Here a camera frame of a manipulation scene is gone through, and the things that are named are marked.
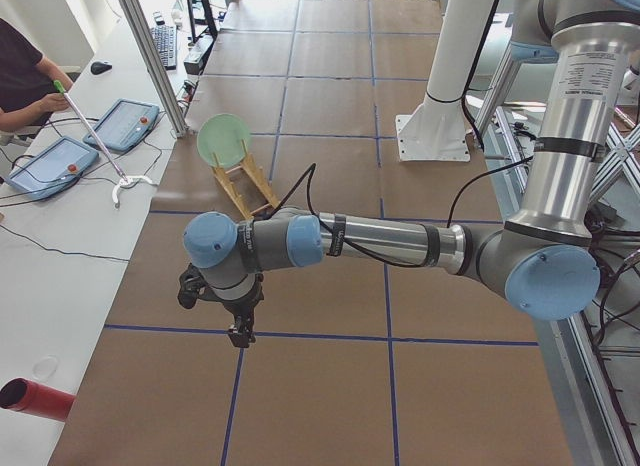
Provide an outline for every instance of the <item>wooden stand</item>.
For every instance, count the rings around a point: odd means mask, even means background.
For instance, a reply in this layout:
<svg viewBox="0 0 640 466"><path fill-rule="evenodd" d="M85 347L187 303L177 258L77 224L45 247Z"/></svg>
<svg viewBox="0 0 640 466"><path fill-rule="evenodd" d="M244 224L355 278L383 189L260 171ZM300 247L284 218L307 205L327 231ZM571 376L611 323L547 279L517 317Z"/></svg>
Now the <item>wooden stand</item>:
<svg viewBox="0 0 640 466"><path fill-rule="evenodd" d="M244 219L251 219L256 214L268 209L275 208L278 205L278 198L273 193L271 189L271 185L264 177L264 173L262 168L256 165L256 162L253 159L251 153L247 150L247 146L244 141L242 141L242 148L244 149L244 159L240 161L240 164L234 166L229 169L224 169L220 166L213 166L211 169L213 170L213 175L216 180L222 186L222 189L229 195L233 204L236 205L236 208L240 211ZM213 153L213 159L215 164L220 164L218 158L215 153ZM244 171L244 173L249 177L251 182L255 184L256 188L262 193L264 198L267 200L267 203L260 206L257 209L251 211L247 206L242 194L239 194L236 190L233 181L229 177L230 174L235 173L236 171Z"/></svg>

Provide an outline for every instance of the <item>red cylinder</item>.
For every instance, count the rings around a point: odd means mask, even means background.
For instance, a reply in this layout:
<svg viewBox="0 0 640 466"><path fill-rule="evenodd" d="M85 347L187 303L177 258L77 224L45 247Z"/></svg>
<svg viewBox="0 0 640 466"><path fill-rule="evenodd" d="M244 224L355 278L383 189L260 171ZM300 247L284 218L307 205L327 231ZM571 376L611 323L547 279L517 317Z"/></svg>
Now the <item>red cylinder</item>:
<svg viewBox="0 0 640 466"><path fill-rule="evenodd" d="M0 390L0 407L64 422L76 397L42 384L17 378Z"/></svg>

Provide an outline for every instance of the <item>person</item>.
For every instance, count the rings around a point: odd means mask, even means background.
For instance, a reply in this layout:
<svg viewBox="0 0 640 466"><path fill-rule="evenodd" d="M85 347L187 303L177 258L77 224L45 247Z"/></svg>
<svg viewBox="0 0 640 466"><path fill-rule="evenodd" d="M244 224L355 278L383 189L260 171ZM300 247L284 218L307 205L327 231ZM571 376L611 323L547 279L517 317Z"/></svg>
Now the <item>person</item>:
<svg viewBox="0 0 640 466"><path fill-rule="evenodd" d="M43 125L69 107L53 85L69 90L73 81L13 26L0 18L0 131Z"/></svg>

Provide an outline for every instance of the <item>person's arm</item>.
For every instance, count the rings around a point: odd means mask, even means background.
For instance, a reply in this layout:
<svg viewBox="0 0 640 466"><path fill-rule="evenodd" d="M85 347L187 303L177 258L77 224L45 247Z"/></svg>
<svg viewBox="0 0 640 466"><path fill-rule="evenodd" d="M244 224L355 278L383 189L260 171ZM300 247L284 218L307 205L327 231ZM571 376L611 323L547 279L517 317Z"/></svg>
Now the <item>person's arm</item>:
<svg viewBox="0 0 640 466"><path fill-rule="evenodd" d="M71 78L67 76L66 73L62 71L56 63L54 63L44 55L42 56L42 59L38 62L38 64L36 64L36 69L45 76L48 76L51 81L54 81L56 79L59 80L64 86L64 89L66 89L67 91L71 89L71 86L73 86L73 81L71 81Z"/></svg>
<svg viewBox="0 0 640 466"><path fill-rule="evenodd" d="M12 133L29 126L45 113L64 111L69 107L67 100L60 93L47 94L42 99L28 106L6 113L0 108L0 131Z"/></svg>

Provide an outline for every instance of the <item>computer mouse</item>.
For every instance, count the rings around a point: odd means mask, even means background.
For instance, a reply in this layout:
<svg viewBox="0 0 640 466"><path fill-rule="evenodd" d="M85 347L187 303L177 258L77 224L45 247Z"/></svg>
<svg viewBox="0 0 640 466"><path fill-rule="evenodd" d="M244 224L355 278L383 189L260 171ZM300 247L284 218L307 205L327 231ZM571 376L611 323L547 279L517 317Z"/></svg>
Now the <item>computer mouse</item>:
<svg viewBox="0 0 640 466"><path fill-rule="evenodd" d="M91 63L91 73L95 75L109 71L111 68L113 68L113 66L106 61L95 61Z"/></svg>

